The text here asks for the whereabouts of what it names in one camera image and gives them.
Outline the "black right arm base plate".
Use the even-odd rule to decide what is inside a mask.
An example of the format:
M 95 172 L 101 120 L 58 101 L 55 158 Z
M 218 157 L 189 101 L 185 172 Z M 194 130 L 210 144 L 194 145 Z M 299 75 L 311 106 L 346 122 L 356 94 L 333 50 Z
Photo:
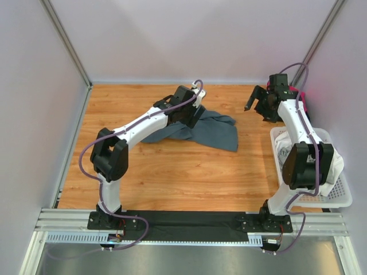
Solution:
M 241 213 L 235 217 L 236 225 L 247 233 L 292 233 L 293 227 L 289 215 L 268 216 Z

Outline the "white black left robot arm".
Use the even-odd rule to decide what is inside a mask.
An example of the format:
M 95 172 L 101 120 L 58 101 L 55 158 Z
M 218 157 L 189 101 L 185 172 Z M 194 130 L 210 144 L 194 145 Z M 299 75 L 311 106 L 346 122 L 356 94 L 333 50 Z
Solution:
M 206 91 L 192 83 L 191 88 L 180 85 L 173 95 L 155 102 L 142 116 L 112 131 L 99 131 L 93 145 L 90 161 L 100 182 L 98 207 L 104 213 L 101 224 L 108 230 L 120 225 L 121 210 L 119 198 L 120 181 L 128 169 L 129 151 L 154 132 L 180 122 L 193 128 L 203 114 L 201 105 Z

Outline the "blue-grey t-shirt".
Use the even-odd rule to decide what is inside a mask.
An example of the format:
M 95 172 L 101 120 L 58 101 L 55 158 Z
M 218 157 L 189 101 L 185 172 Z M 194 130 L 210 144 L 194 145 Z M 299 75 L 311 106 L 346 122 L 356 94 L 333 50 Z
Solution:
M 236 152 L 239 145 L 236 120 L 228 115 L 208 110 L 204 111 L 194 128 L 176 122 L 152 133 L 142 142 L 157 143 L 164 139 L 193 141 L 230 152 Z

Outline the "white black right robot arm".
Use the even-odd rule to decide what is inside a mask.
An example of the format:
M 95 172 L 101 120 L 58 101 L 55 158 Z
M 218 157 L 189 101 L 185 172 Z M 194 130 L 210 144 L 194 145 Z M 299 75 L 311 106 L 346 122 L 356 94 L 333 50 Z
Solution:
M 291 140 L 291 149 L 282 168 L 278 191 L 268 201 L 269 211 L 258 217 L 259 226 L 271 231 L 279 224 L 277 215 L 290 213 L 301 196 L 315 197 L 326 182 L 334 155 L 330 143 L 324 143 L 313 130 L 300 93 L 292 91 L 285 73 L 272 74 L 266 88 L 255 86 L 244 109 L 254 107 L 267 122 L 282 120 Z

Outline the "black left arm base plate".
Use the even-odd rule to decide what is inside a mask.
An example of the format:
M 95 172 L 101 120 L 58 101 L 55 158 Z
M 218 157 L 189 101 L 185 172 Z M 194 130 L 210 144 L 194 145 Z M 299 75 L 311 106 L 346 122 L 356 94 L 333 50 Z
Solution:
M 142 230 L 145 223 L 136 218 L 117 218 L 104 212 L 93 211 L 88 218 L 87 229 L 89 230 Z

